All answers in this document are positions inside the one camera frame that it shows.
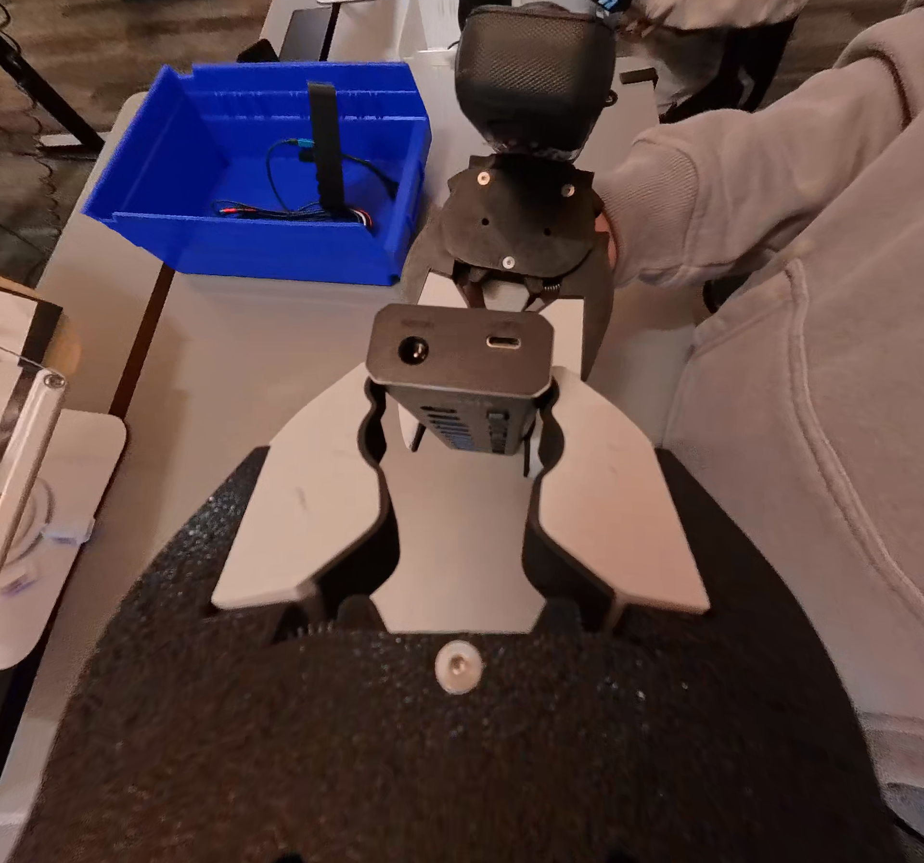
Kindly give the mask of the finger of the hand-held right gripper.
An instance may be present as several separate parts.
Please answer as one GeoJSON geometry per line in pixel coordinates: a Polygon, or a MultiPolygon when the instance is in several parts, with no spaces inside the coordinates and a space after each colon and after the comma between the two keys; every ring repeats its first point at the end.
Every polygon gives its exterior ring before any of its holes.
{"type": "Polygon", "coordinates": [[[419,306],[467,309],[470,307],[464,293],[451,277],[430,271],[418,297],[419,306]]]}
{"type": "Polygon", "coordinates": [[[584,300],[556,299],[538,314],[552,327],[552,367],[582,374],[584,300]]]}

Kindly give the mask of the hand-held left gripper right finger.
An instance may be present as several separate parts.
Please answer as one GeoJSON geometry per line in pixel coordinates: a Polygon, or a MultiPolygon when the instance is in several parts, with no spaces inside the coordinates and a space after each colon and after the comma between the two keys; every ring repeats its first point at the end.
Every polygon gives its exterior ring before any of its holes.
{"type": "Polygon", "coordinates": [[[539,408],[526,578],[587,631],[628,606],[704,615],[710,598],[648,436],[565,367],[539,408]]]}

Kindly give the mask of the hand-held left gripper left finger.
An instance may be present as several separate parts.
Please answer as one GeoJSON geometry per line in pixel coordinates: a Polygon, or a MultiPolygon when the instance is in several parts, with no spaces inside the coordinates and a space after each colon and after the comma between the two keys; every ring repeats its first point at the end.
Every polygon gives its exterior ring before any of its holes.
{"type": "Polygon", "coordinates": [[[306,603],[334,619],[392,576],[400,541],[381,466],[385,406],[360,363],[274,437],[214,587],[216,609],[306,603]]]}

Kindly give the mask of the black usb hub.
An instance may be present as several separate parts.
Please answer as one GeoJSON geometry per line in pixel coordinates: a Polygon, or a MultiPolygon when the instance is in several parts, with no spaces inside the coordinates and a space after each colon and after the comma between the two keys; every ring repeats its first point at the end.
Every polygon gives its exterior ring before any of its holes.
{"type": "Polygon", "coordinates": [[[533,313],[393,303],[373,320],[366,365],[446,446],[509,457],[552,383],[553,341],[533,313]]]}

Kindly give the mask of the person's right forearm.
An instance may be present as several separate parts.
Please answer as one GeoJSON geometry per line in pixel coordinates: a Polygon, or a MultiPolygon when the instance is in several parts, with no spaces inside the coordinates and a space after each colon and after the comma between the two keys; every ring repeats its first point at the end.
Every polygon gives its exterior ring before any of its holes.
{"type": "Polygon", "coordinates": [[[597,185],[615,286],[702,282],[791,244],[922,115],[922,44],[918,3],[770,107],[639,135],[597,185]]]}

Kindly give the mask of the person's right hand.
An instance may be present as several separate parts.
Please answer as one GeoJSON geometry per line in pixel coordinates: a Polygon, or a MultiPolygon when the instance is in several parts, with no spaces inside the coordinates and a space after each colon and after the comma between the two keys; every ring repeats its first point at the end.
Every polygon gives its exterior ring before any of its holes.
{"type": "Polygon", "coordinates": [[[607,257],[615,285],[620,281],[623,255],[623,241],[618,224],[612,221],[606,212],[600,212],[595,218],[595,231],[607,235],[607,257]]]}

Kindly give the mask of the black rectangular device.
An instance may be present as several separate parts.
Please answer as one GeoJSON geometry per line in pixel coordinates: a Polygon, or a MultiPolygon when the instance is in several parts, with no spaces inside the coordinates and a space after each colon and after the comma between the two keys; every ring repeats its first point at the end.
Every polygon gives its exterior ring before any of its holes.
{"type": "Polygon", "coordinates": [[[335,88],[331,84],[308,83],[308,104],[318,199],[321,208],[330,216],[346,220],[348,211],[335,88]]]}

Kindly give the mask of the person's grey hoodie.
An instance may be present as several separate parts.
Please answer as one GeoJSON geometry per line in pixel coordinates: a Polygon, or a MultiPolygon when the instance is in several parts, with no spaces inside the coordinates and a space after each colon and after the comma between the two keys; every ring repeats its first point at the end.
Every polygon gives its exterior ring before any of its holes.
{"type": "Polygon", "coordinates": [[[922,172],[891,149],[699,326],[664,433],[872,723],[922,720],[922,172]]]}

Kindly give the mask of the white paper box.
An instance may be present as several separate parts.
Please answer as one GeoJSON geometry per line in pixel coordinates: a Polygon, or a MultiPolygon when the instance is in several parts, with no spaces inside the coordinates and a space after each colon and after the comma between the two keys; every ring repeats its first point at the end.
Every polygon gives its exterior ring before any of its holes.
{"type": "Polygon", "coordinates": [[[458,0],[409,0],[398,42],[401,61],[452,68],[461,30],[458,0]]]}

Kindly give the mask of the dark grey tablet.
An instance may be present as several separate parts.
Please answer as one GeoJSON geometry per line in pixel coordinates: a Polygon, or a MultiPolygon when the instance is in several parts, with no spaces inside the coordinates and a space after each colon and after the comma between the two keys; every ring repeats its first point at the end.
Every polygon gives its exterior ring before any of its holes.
{"type": "Polygon", "coordinates": [[[280,62],[325,62],[329,59],[340,3],[294,10],[278,55],[280,62]]]}

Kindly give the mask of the blue plastic bin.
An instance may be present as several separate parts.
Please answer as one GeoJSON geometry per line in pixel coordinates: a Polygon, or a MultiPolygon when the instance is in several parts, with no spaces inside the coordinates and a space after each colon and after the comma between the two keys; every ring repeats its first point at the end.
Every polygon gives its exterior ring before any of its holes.
{"type": "MultiPolygon", "coordinates": [[[[278,62],[165,67],[145,96],[83,211],[185,275],[394,285],[418,224],[432,131],[410,67],[401,62],[278,62]],[[336,91],[352,217],[279,214],[264,157],[283,139],[312,139],[308,83],[336,91]]],[[[279,149],[272,172],[294,208],[318,200],[314,165],[279,149]]]]}

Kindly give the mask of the black metal frame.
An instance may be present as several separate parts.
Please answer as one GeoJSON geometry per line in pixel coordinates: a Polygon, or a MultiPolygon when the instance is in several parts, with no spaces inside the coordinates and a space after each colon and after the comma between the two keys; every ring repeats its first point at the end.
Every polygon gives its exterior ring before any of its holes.
{"type": "Polygon", "coordinates": [[[105,140],[73,107],[34,69],[22,53],[17,40],[8,34],[11,13],[1,4],[1,68],[29,102],[40,107],[64,130],[61,134],[37,133],[36,153],[57,159],[95,160],[103,151],[105,140]]]}

